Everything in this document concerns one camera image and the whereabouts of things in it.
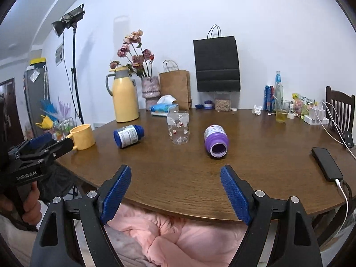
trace studio light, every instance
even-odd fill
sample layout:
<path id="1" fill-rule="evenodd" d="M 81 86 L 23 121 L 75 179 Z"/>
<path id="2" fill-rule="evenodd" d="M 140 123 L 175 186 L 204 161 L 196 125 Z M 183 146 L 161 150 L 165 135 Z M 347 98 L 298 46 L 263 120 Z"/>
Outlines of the studio light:
<path id="1" fill-rule="evenodd" d="M 81 103 L 79 101 L 78 84 L 77 84 L 77 69 L 75 68 L 75 34 L 77 32 L 77 22 L 83 19 L 85 13 L 83 9 L 84 9 L 84 4 L 81 4 L 79 7 L 63 15 L 61 20 L 52 23 L 54 31 L 58 37 L 62 35 L 65 28 L 69 29 L 70 27 L 73 27 L 73 68 L 71 68 L 71 71 L 74 78 L 73 80 L 74 80 L 75 94 L 77 97 L 77 105 L 78 105 L 78 112 L 79 112 L 78 116 L 82 124 L 84 124 L 84 119 L 83 119 L 83 114 L 81 113 Z"/>

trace yellow mug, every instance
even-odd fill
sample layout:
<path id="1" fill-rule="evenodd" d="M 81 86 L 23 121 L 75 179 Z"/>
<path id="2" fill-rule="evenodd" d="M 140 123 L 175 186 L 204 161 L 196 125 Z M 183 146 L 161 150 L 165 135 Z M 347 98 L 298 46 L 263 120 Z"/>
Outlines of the yellow mug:
<path id="1" fill-rule="evenodd" d="M 73 150 L 86 150 L 95 145 L 95 139 L 90 124 L 79 125 L 72 128 L 67 137 L 73 139 Z"/>

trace pink blanket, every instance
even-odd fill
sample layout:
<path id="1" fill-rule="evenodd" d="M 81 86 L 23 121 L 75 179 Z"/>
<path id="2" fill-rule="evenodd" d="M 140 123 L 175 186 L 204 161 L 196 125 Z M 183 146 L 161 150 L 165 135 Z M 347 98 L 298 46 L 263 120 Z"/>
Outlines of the pink blanket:
<path id="1" fill-rule="evenodd" d="M 161 267 L 228 266 L 247 230 L 243 222 L 197 222 L 125 204 L 107 224 L 135 238 L 148 260 Z"/>

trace human hand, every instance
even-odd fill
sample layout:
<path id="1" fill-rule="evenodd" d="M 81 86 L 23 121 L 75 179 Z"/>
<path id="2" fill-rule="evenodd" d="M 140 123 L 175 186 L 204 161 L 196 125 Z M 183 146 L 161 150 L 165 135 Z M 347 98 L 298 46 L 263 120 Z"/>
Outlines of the human hand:
<path id="1" fill-rule="evenodd" d="M 37 182 L 31 183 L 31 191 L 28 194 L 27 199 L 24 201 L 24 211 L 22 216 L 24 222 L 30 225 L 37 225 L 41 218 L 41 204 L 38 201 L 40 197 L 40 191 L 37 188 Z M 14 209 L 14 203 L 9 200 L 5 195 L 0 194 L 0 209 L 11 212 Z"/>

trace metal screw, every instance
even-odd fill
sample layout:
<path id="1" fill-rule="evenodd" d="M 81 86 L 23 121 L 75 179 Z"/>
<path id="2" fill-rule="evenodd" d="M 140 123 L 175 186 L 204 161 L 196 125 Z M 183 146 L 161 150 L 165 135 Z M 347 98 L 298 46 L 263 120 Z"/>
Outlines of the metal screw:
<path id="1" fill-rule="evenodd" d="M 87 194 L 88 198 L 94 198 L 97 196 L 97 192 L 96 191 L 90 191 L 88 194 Z"/>
<path id="2" fill-rule="evenodd" d="M 55 204 L 59 203 L 61 201 L 61 197 L 55 197 L 52 202 L 54 202 Z"/>
<path id="3" fill-rule="evenodd" d="M 293 197 L 291 197 L 291 201 L 293 202 L 293 203 L 299 203 L 299 198 L 298 197 L 296 197 L 296 196 L 293 196 Z"/>
<path id="4" fill-rule="evenodd" d="M 265 196 L 265 192 L 264 192 L 264 191 L 261 191 L 261 190 L 257 190 L 257 191 L 255 192 L 255 194 L 256 194 L 257 197 L 260 197 L 260 198 L 262 198 L 262 197 Z"/>

